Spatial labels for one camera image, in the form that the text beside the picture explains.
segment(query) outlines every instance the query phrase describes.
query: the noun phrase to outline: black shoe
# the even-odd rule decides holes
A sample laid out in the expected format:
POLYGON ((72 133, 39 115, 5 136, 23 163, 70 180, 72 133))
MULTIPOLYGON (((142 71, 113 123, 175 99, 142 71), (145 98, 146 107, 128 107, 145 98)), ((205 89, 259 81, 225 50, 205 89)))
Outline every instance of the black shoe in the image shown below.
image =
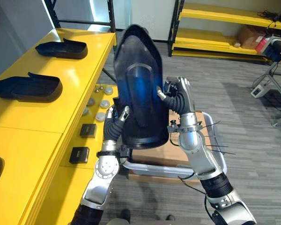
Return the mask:
POLYGON ((127 210, 127 209, 122 210, 119 218, 125 219, 128 221, 128 223, 130 223, 130 210, 127 210))
POLYGON ((176 220, 172 214, 169 214, 165 220, 176 220))

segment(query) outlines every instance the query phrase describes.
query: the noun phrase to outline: black box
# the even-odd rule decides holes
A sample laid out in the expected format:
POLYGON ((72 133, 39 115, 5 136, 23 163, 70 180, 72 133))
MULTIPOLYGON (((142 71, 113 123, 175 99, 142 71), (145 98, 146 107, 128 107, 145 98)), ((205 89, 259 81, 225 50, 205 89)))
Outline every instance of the black box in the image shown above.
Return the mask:
POLYGON ((72 164, 87 163, 89 158, 88 147, 73 147, 69 162, 72 164))
POLYGON ((83 124, 80 130, 80 137, 84 138, 95 138, 97 131, 97 125, 96 124, 83 124))

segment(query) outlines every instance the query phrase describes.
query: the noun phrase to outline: metal shelving rack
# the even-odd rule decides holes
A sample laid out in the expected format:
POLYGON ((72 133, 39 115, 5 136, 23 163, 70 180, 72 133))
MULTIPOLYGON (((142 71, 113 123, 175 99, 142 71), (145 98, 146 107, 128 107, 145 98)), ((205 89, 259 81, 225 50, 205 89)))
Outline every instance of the metal shelving rack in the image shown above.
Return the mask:
MULTIPOLYGON (((110 31, 112 33, 116 32, 116 25, 115 25, 115 19, 114 19, 114 11, 113 11, 113 0, 107 0, 109 22, 59 19, 54 10, 56 0, 54 0, 53 2, 52 2, 52 0, 44 0, 44 2, 47 6, 50 18, 52 19, 52 22, 53 22, 55 28, 60 28, 61 27, 60 23, 79 23, 79 24, 89 24, 89 25, 96 24, 96 25, 101 25, 101 26, 110 26, 110 31)), ((116 49, 117 49, 117 46, 114 46, 113 47, 114 52, 116 52, 116 49)))
POLYGON ((264 57, 258 54, 255 49, 234 47, 234 43, 237 40, 233 36, 224 36, 220 32, 208 30, 179 28, 179 23, 182 18, 240 23, 281 30, 281 22, 273 22, 270 19, 260 17, 257 12, 235 8, 185 3, 184 0, 176 0, 168 37, 169 56, 183 55, 230 59, 237 59, 241 57, 249 60, 264 60, 264 57))

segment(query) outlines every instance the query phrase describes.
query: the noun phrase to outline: yellow table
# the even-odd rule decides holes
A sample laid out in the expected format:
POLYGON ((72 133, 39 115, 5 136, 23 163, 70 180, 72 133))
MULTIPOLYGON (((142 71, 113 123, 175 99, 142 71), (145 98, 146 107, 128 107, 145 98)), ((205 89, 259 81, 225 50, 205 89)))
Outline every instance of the yellow table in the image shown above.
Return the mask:
POLYGON ((118 89, 115 86, 113 86, 113 94, 109 96, 103 94, 103 91, 92 93, 91 97, 95 100, 95 104, 88 107, 88 115, 82 116, 79 120, 41 206, 35 225, 67 225, 71 222, 84 189, 93 177, 94 166, 97 161, 96 153, 101 150, 104 123, 96 121, 95 115, 98 112, 106 112, 106 109, 99 107, 99 104, 102 100, 108 100, 110 104, 113 104, 112 99, 117 96, 118 89), (81 138, 79 136, 83 123, 95 123, 97 125, 95 138, 81 138), (88 163, 70 164, 69 158, 72 148, 83 146, 89 147, 88 163))
POLYGON ((115 34, 53 29, 36 45, 62 38, 87 43, 82 60, 58 59, 28 50, 1 76, 28 72, 58 77, 61 96, 52 103, 0 98, 0 225, 34 224, 46 192, 77 127, 87 100, 115 43, 115 34))

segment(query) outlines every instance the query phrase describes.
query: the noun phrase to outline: silver robot arm segment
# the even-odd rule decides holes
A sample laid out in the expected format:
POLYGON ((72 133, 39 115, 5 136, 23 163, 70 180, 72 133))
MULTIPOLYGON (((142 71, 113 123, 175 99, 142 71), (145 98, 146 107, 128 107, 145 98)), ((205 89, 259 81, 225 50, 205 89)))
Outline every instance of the silver robot arm segment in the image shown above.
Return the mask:
POLYGON ((195 114, 192 89, 183 77, 167 78, 164 89, 174 85, 177 92, 173 97, 165 95, 160 88, 161 100, 180 115, 180 124, 168 127, 169 133, 179 132, 179 143, 186 153, 190 166, 201 181, 210 205, 215 209, 212 220, 216 225, 254 225, 256 220, 236 190, 230 184, 211 150, 205 145, 195 114))
POLYGON ((124 108, 116 121, 113 119, 113 110, 114 106, 107 111, 104 121, 104 140, 101 151, 97 153, 99 159, 95 164, 94 176, 82 195, 71 225, 99 224, 106 200, 111 192, 111 182, 118 174, 117 140, 129 116, 129 107, 124 108))

